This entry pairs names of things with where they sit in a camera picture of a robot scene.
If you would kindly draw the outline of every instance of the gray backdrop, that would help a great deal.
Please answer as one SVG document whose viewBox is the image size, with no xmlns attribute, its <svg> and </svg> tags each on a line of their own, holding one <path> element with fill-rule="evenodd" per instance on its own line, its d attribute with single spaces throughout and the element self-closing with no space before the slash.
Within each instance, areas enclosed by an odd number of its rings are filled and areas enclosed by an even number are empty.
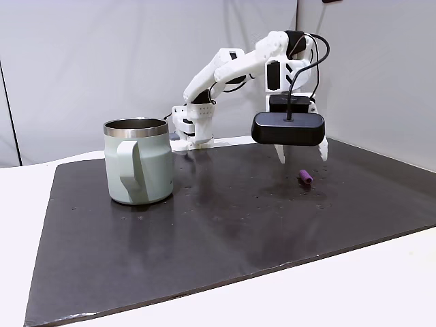
<svg viewBox="0 0 436 327">
<path fill-rule="evenodd" d="M 0 0 L 0 55 L 24 164 L 103 149 L 102 124 L 163 117 L 220 48 L 295 28 L 296 0 Z M 215 136 L 250 132 L 264 81 L 219 98 Z"/>
</svg>

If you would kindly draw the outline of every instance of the black cable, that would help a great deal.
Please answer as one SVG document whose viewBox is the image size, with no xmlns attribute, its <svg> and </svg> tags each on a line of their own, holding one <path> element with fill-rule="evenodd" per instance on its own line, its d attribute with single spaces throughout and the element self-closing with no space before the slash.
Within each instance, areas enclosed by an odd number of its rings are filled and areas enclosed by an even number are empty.
<svg viewBox="0 0 436 327">
<path fill-rule="evenodd" d="M 241 87 L 243 87 L 244 85 L 246 85 L 247 82 L 242 83 L 241 85 L 239 85 L 238 87 L 235 87 L 234 89 L 231 90 L 224 90 L 224 93 L 231 93 L 231 92 L 235 92 L 237 90 L 239 90 Z"/>
<path fill-rule="evenodd" d="M 309 69 L 311 69 L 311 68 L 314 68 L 316 65 L 319 65 L 320 63 L 322 63 L 324 60 L 327 59 L 328 55 L 330 54 L 330 44 L 327 42 L 326 39 L 324 39 L 322 36 L 319 36 L 319 35 L 316 35 L 316 34 L 311 34 L 311 36 L 314 37 L 315 39 L 319 39 L 319 40 L 323 41 L 323 43 L 326 45 L 326 54 L 325 54 L 325 55 L 324 55 L 320 60 L 317 60 L 315 63 L 312 63 L 312 64 L 310 64 L 309 66 L 304 67 L 304 68 L 302 68 L 302 69 L 300 69 L 300 70 L 298 70 L 298 71 L 296 72 L 296 74 L 295 74 L 295 76 L 294 76 L 294 79 L 292 80 L 292 83 L 291 83 L 291 85 L 289 86 L 289 93 L 288 93 L 288 95 L 287 95 L 287 110 L 286 110 L 287 118 L 286 118 L 286 119 L 289 120 L 289 121 L 292 120 L 292 111 L 291 111 L 291 96 L 292 96 L 292 89 L 294 88 L 295 81 L 296 81 L 297 77 L 298 77 L 301 73 L 305 72 L 306 70 L 309 70 Z"/>
<path fill-rule="evenodd" d="M 217 83 L 218 83 L 218 82 L 213 83 L 212 86 L 209 88 L 208 96 L 209 96 L 209 102 L 210 102 L 211 104 L 217 104 L 217 102 L 216 102 L 215 100 L 212 100 L 212 98 L 211 98 L 211 91 L 212 91 L 212 88 L 213 88 Z"/>
<path fill-rule="evenodd" d="M 320 53 L 318 51 L 318 44 L 311 35 L 310 35 L 310 38 L 313 40 L 313 43 L 315 43 L 316 61 L 318 61 L 320 59 Z M 313 96 L 315 95 L 315 92 L 318 89 L 319 85 L 320 85 L 320 65 L 318 64 L 318 65 L 316 65 L 316 85 L 315 85 L 315 88 L 314 88 L 312 95 L 310 97 L 311 99 L 313 99 Z"/>
</svg>

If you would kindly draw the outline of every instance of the white table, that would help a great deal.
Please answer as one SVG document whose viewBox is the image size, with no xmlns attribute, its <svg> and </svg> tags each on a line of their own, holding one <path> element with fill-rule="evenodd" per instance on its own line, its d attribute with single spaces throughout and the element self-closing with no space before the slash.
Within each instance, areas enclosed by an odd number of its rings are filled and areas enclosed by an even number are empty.
<svg viewBox="0 0 436 327">
<path fill-rule="evenodd" d="M 250 137 L 217 146 L 252 143 Z M 4 168 L 1 181 L 1 326 L 22 326 L 57 165 L 103 151 Z M 436 326 L 436 228 L 77 327 Z"/>
</svg>

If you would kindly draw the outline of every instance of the white wall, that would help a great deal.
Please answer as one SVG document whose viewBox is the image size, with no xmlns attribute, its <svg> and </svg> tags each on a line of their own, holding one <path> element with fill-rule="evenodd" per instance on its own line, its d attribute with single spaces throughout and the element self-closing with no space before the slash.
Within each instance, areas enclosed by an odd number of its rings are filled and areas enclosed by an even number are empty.
<svg viewBox="0 0 436 327">
<path fill-rule="evenodd" d="M 5 89 L 0 74 L 0 168 L 19 165 Z"/>
<path fill-rule="evenodd" d="M 317 92 L 327 134 L 436 171 L 436 1 L 298 6 L 298 28 L 332 48 Z"/>
<path fill-rule="evenodd" d="M 296 0 L 0 0 L 24 164 L 103 149 L 105 121 L 163 117 L 219 48 L 294 29 Z M 250 132 L 264 81 L 218 99 L 215 137 Z"/>
</svg>

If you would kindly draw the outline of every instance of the mug handle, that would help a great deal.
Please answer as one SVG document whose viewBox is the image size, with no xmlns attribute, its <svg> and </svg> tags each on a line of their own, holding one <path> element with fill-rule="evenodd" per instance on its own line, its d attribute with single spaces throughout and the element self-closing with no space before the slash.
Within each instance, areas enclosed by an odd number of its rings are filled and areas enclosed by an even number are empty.
<svg viewBox="0 0 436 327">
<path fill-rule="evenodd" d="M 128 191 L 139 191 L 141 185 L 138 182 L 136 166 L 140 162 L 139 148 L 136 141 L 122 141 L 116 149 L 120 179 Z"/>
</svg>

